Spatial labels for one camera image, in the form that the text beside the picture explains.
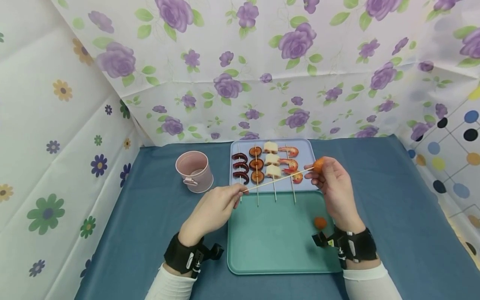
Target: wooden skewer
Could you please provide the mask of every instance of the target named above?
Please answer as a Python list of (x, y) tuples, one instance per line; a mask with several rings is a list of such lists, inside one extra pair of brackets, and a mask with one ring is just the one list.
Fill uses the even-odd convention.
[[(305, 169), (305, 170), (300, 171), (300, 172), (297, 172), (297, 173), (295, 173), (295, 174), (304, 173), (304, 172), (310, 171), (310, 170), (312, 170), (312, 169), (313, 169), (313, 167), (308, 168), (308, 169)], [(258, 188), (261, 188), (261, 187), (263, 187), (263, 186), (265, 186), (265, 185), (267, 185), (267, 184), (270, 184), (270, 183), (274, 183), (274, 182), (277, 182), (277, 181), (280, 181), (280, 180), (283, 180), (283, 179), (290, 178), (290, 177), (294, 176), (295, 174), (291, 174), (291, 175), (288, 175), (288, 176), (286, 176), (286, 177), (282, 177), (282, 178), (279, 178), (279, 179), (275, 179), (274, 181), (271, 181), (271, 182), (267, 182), (267, 183), (264, 183), (264, 184), (261, 184), (261, 185), (257, 185), (256, 187), (249, 188), (249, 189), (246, 190), (246, 191), (251, 191), (251, 190), (253, 190), (253, 189), (257, 189), (257, 192), (258, 192)]]

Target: white sleeve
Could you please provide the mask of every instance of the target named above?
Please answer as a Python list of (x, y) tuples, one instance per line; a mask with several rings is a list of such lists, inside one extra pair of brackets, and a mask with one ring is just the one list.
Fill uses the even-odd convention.
[(145, 300), (188, 300), (195, 281), (197, 279), (170, 274), (162, 264)]
[(344, 270), (350, 300), (402, 300), (384, 264), (369, 270)]

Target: pink cup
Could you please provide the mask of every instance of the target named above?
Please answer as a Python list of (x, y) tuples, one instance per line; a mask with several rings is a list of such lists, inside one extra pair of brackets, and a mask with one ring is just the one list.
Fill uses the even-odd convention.
[(208, 157), (202, 152), (185, 152), (177, 158), (175, 168), (191, 192), (202, 193), (212, 187), (213, 174), (208, 165)]

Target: light blue tray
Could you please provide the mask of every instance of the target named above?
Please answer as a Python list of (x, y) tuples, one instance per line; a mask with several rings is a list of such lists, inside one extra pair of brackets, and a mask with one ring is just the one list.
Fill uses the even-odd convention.
[(335, 248), (315, 245), (316, 216), (327, 220), (325, 234), (333, 233), (320, 191), (272, 192), (242, 197), (228, 221), (227, 262), (237, 275), (341, 272)]
[[(244, 153), (248, 157), (248, 162), (252, 160), (252, 157), (248, 155), (248, 151), (250, 148), (258, 146), (260, 148), (264, 148), (264, 143), (265, 142), (274, 142), (277, 143), (278, 147), (284, 147), (285, 145), (287, 146), (292, 146), (292, 147), (297, 147), (299, 150), (299, 154), (297, 157), (294, 157), (298, 164), (299, 164), (299, 170), (302, 171), (303, 166), (312, 164), (315, 161), (315, 155), (313, 154), (312, 150), (312, 144), (306, 139), (272, 139), (272, 140), (243, 140), (243, 141), (234, 141), (232, 145), (230, 146), (230, 155), (233, 155), (238, 152)], [(287, 153), (286, 152), (278, 152), (277, 153), (280, 158), (287, 158)], [(259, 158), (261, 158), (263, 161), (265, 161), (265, 156), (266, 153), (262, 153)], [(238, 160), (233, 160), (230, 159), (230, 185), (234, 184), (236, 182), (243, 183), (244, 179), (238, 179), (233, 177), (233, 172), (239, 171), (237, 169), (233, 169), (232, 164), (238, 162)], [(287, 165), (280, 165), (281, 168), (288, 168)], [(248, 175), (250, 176), (252, 174), (252, 171), (250, 170), (248, 172)], [(272, 181), (271, 178), (265, 178), (265, 180), (262, 183), (267, 183), (268, 181)], [(254, 187), (255, 184), (250, 182), (247, 184), (248, 188)], [(294, 189), (299, 190), (299, 191), (314, 191), (317, 188), (313, 185), (310, 184), (310, 180), (303, 179), (303, 181), (300, 184), (294, 184)], [(279, 182), (275, 182), (275, 189), (277, 191), (291, 191), (292, 190), (292, 183), (290, 179), (285, 179)], [(261, 188), (258, 189), (259, 192), (273, 192), (273, 184), (268, 184), (265, 185)]]

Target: blue table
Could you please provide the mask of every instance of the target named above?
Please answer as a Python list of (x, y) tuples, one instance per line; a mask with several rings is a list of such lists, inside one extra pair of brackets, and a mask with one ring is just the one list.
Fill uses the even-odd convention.
[[(478, 299), (480, 272), (394, 137), (311, 141), (317, 157), (349, 171), (359, 213), (404, 300)], [(202, 195), (175, 173), (183, 152), (209, 157), (214, 186), (228, 185), (230, 143), (142, 148), (76, 299), (142, 300), (171, 237)], [(227, 245), (227, 226), (205, 237)], [(347, 300), (342, 274), (235, 276), (227, 255), (202, 265), (192, 300)]]

